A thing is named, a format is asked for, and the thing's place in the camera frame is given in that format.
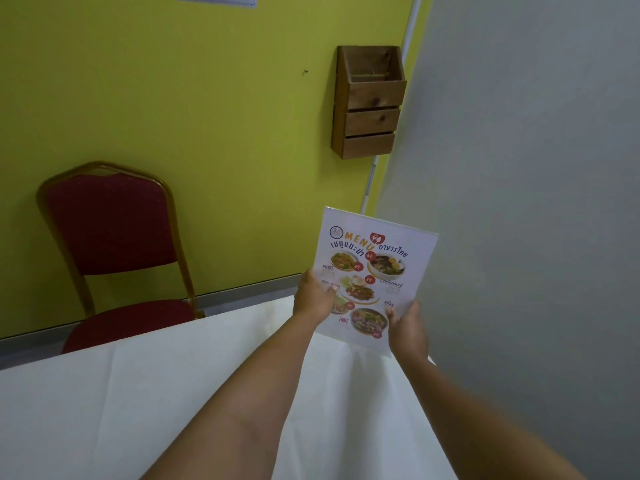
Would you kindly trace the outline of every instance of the white menu sheet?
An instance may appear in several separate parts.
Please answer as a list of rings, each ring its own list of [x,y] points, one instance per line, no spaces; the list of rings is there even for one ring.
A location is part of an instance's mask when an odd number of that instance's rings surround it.
[[[319,333],[389,356],[388,308],[400,317],[420,286],[438,235],[324,208],[314,271],[338,288]]]

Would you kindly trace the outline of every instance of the person's left hand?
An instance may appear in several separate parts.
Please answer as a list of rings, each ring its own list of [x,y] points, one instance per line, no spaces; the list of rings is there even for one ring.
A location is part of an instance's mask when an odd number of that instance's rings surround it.
[[[332,287],[325,291],[313,270],[307,270],[298,284],[293,302],[293,315],[304,317],[315,326],[320,325],[331,313],[335,291],[336,289]]]

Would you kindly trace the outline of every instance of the wall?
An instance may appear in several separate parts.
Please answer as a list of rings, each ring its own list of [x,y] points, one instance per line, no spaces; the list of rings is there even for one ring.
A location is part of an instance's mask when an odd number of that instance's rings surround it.
[[[335,48],[400,45],[411,2],[0,0],[0,337],[83,317],[35,191],[94,159],[169,183],[197,293],[308,267],[371,162],[329,148]],[[90,286],[99,310],[184,296],[175,266]]]
[[[640,472],[639,10],[434,0],[378,202],[435,361],[590,478]]]

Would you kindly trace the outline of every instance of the chair backrest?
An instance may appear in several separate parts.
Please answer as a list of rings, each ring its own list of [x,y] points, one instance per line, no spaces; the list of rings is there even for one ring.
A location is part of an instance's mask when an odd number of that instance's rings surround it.
[[[159,178],[113,163],[92,162],[44,182],[38,189],[38,206],[74,282],[78,277],[84,282],[80,283],[82,290],[76,282],[83,305],[88,292],[84,275],[135,271],[176,261],[194,305],[173,197]]]

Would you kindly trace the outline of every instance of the wall-mounted wooden holder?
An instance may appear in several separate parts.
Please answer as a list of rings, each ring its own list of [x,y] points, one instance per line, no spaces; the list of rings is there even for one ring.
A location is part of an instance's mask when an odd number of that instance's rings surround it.
[[[343,160],[391,152],[406,80],[399,47],[338,47],[331,148]]]

